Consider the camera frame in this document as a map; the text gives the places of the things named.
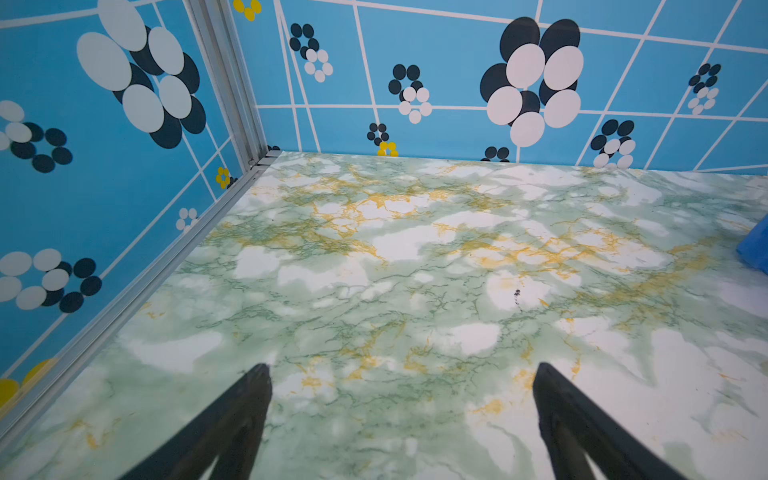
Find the aluminium corner frame post left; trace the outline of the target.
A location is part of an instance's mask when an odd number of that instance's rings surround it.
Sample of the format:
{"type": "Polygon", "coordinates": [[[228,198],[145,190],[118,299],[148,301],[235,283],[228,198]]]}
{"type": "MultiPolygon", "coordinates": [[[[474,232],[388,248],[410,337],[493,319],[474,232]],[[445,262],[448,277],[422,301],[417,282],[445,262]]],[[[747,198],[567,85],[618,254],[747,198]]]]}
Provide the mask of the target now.
{"type": "Polygon", "coordinates": [[[262,173],[280,153],[268,151],[231,3],[190,0],[184,5],[241,167],[262,173]]]}

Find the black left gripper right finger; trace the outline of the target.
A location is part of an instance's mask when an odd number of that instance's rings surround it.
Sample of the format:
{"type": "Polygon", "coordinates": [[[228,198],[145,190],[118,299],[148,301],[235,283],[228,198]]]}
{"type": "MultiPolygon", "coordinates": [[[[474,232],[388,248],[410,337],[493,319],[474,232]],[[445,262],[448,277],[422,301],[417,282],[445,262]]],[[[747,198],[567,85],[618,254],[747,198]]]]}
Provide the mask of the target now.
{"type": "Polygon", "coordinates": [[[681,479],[549,363],[533,382],[539,430],[557,479],[681,479]]]}

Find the blue plastic bin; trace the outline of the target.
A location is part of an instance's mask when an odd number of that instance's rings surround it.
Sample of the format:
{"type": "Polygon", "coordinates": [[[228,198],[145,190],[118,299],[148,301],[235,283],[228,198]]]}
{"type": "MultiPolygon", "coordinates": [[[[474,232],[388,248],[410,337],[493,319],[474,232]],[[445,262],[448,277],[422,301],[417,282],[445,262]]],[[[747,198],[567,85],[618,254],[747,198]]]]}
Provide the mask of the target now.
{"type": "Polygon", "coordinates": [[[739,243],[737,253],[749,267],[768,273],[768,215],[739,243]]]}

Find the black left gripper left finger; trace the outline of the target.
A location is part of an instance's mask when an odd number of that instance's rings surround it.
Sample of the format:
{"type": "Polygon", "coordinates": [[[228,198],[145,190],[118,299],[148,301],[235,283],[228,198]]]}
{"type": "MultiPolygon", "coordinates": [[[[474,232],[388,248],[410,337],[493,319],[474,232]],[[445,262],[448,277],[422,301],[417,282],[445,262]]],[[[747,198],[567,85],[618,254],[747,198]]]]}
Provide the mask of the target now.
{"type": "Polygon", "coordinates": [[[125,479],[248,479],[272,399],[270,368],[257,364],[125,479]]]}

